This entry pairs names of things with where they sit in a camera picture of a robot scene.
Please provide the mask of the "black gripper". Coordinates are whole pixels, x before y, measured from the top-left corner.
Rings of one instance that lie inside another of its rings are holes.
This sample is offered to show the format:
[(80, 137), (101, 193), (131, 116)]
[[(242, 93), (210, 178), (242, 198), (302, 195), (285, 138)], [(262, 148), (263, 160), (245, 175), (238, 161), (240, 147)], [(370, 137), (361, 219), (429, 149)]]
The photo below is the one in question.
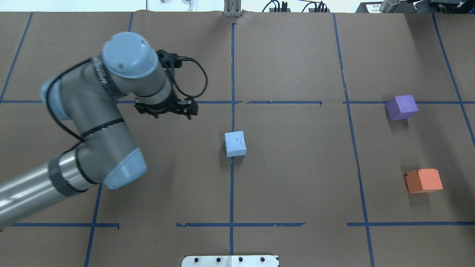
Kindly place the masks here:
[(165, 113), (174, 113), (177, 115), (184, 115), (191, 120), (192, 116), (197, 116), (199, 107), (193, 98), (168, 98), (165, 101), (150, 105), (140, 102), (138, 98), (135, 99), (134, 107), (140, 114), (148, 114), (158, 119), (160, 115)]

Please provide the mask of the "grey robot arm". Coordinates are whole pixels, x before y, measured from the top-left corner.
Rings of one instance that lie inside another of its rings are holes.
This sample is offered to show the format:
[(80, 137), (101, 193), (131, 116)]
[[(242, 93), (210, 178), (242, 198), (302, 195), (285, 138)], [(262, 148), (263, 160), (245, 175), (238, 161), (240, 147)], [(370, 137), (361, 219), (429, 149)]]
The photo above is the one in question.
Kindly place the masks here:
[(1, 184), (1, 229), (67, 198), (105, 184), (117, 189), (147, 170), (117, 101), (132, 93), (140, 114), (197, 115), (196, 96), (176, 96), (174, 71), (188, 56), (154, 50), (134, 32), (113, 35), (92, 56), (41, 86), (41, 100), (64, 131), (71, 149)]

